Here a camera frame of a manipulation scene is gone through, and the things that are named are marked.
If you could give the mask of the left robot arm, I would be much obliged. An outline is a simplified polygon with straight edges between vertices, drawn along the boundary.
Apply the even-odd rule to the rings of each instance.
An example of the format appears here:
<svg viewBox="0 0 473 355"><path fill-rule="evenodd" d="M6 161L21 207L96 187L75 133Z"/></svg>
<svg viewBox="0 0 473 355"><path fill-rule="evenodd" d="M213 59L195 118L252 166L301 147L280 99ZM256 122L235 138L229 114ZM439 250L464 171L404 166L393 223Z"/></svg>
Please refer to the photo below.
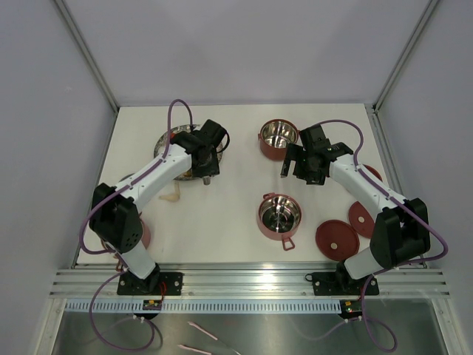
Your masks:
<svg viewBox="0 0 473 355"><path fill-rule="evenodd" d="M169 134L163 152L147 166L114 186L97 186L92 199L89 228L122 262L124 275L143 294L154 293L160 284L160 267L141 241L141 213L169 182L188 170L203 180L220 173L217 147L230 141L222 127L201 127Z"/></svg>

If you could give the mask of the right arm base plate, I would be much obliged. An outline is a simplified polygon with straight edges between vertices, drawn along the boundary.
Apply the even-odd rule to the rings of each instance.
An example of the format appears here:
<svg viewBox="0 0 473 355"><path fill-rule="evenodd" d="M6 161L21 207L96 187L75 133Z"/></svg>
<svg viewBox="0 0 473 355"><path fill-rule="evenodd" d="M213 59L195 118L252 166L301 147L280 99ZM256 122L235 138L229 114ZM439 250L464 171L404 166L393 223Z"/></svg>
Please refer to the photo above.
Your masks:
<svg viewBox="0 0 473 355"><path fill-rule="evenodd" d="M315 296L361 296L366 279L342 285L335 272L313 272L304 276L304 280L312 285Z"/></svg>

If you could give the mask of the dark red lunch container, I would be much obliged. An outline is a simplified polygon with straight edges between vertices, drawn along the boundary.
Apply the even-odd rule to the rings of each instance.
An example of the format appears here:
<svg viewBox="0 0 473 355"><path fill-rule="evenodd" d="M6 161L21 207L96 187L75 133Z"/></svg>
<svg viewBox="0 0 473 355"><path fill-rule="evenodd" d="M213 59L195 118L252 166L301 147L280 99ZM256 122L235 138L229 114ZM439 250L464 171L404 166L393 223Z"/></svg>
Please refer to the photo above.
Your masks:
<svg viewBox="0 0 473 355"><path fill-rule="evenodd" d="M297 143L299 130L290 121L273 119L262 125L257 137L259 149L266 158L282 161L289 144Z"/></svg>

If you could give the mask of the pink lunch container with handle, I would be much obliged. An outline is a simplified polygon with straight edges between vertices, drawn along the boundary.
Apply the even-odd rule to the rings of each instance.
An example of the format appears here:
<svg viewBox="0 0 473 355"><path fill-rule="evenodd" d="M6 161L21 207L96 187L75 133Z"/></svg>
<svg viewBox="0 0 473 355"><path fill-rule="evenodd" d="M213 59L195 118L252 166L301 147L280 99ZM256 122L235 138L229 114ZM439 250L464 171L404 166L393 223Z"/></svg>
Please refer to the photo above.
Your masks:
<svg viewBox="0 0 473 355"><path fill-rule="evenodd" d="M270 240L281 242L284 251L295 249L292 238L302 221L302 208L295 199L274 192L263 195L256 221L261 233Z"/></svg>

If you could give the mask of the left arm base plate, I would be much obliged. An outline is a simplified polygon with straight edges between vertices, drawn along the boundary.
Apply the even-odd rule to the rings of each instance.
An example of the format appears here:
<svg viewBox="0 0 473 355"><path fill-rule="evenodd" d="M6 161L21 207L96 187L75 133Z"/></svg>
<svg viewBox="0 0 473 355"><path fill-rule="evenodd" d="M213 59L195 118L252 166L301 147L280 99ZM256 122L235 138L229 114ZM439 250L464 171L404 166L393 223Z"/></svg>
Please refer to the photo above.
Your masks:
<svg viewBox="0 0 473 355"><path fill-rule="evenodd" d="M180 296L183 274L180 272L160 272L157 278L139 279L131 272L121 275L117 294L121 296Z"/></svg>

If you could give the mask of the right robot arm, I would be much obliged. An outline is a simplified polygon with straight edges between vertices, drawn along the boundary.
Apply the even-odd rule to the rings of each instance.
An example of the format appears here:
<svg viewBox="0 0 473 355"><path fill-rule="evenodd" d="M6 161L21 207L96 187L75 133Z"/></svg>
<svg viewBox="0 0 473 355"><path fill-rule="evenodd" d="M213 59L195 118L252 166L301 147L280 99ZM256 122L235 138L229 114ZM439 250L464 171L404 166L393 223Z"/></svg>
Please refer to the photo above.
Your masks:
<svg viewBox="0 0 473 355"><path fill-rule="evenodd" d="M352 293L365 277L407 263L430 250L425 203L420 199L407 200L389 189L357 161L344 143L320 149L289 144L281 170L283 178L292 162L293 175L308 184L323 185L330 178L343 186L375 222L369 247L338 263L335 281L340 291Z"/></svg>

